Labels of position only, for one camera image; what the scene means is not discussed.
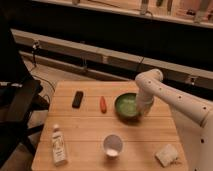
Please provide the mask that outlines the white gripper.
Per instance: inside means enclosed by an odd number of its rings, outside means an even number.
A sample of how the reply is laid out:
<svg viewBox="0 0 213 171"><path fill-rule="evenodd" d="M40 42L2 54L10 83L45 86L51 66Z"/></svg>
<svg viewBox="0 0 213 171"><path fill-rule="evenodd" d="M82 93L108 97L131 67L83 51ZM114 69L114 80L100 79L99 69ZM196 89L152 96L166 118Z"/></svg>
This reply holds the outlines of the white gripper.
<svg viewBox="0 0 213 171"><path fill-rule="evenodd" d="M136 109L142 115L147 115L154 102L154 96L144 90L136 95Z"/></svg>

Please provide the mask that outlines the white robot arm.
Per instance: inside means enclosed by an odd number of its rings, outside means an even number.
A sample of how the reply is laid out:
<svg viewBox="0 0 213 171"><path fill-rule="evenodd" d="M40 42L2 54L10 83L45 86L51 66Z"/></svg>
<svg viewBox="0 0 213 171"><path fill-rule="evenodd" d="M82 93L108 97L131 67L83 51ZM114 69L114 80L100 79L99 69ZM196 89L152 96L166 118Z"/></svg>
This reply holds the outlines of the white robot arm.
<svg viewBox="0 0 213 171"><path fill-rule="evenodd" d="M159 69L138 74L135 83L138 86L136 107L139 113L146 113L157 96L203 128L201 151L195 169L213 171L213 102L165 85Z"/></svg>

